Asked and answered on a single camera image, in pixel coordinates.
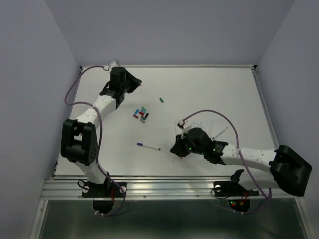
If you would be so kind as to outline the purple capped marker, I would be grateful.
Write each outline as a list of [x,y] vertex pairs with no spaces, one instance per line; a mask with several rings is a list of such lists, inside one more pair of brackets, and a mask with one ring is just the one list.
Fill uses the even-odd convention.
[[140,142],[138,142],[137,145],[141,146],[141,147],[144,147],[144,148],[152,149],[152,150],[157,150],[157,151],[161,150],[160,147],[153,147],[153,146],[149,146],[149,145],[146,145],[146,144],[143,144],[143,143],[140,143]]

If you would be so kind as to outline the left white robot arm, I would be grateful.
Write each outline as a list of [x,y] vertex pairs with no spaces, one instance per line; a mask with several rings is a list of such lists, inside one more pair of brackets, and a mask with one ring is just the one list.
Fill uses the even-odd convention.
[[142,83],[124,67],[110,67],[109,72],[110,80],[93,104],[81,101],[70,103],[68,95],[72,88],[66,93],[66,105],[87,105],[89,108],[77,118],[65,120],[60,147],[61,156],[80,168],[87,180],[94,184],[93,189],[99,196],[106,196],[111,190],[108,182],[110,176],[98,162],[103,120],[120,106],[125,94],[132,93]]

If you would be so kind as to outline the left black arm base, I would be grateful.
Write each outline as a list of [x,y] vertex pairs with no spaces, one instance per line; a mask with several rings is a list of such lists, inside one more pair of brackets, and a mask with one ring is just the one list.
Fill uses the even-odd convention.
[[112,183],[108,179],[103,184],[78,180],[82,198],[92,199],[92,208],[101,217],[115,216],[123,207],[126,199],[127,183]]

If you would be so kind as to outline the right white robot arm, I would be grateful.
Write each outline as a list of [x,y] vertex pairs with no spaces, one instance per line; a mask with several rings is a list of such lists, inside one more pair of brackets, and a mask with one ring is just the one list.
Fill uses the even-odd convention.
[[222,190],[234,194],[255,188],[279,188],[302,197],[312,172],[312,166],[286,145],[275,150],[238,149],[227,142],[212,140],[199,128],[178,134],[170,152],[180,158],[194,153],[212,164],[245,167],[231,176],[229,185],[222,187]]

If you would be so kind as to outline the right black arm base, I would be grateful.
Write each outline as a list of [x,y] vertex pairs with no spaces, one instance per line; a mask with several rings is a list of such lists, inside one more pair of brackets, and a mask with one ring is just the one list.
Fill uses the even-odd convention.
[[244,189],[231,181],[214,182],[211,194],[219,200],[228,200],[230,209],[240,213],[247,213],[250,209],[250,197],[259,196],[258,191]]

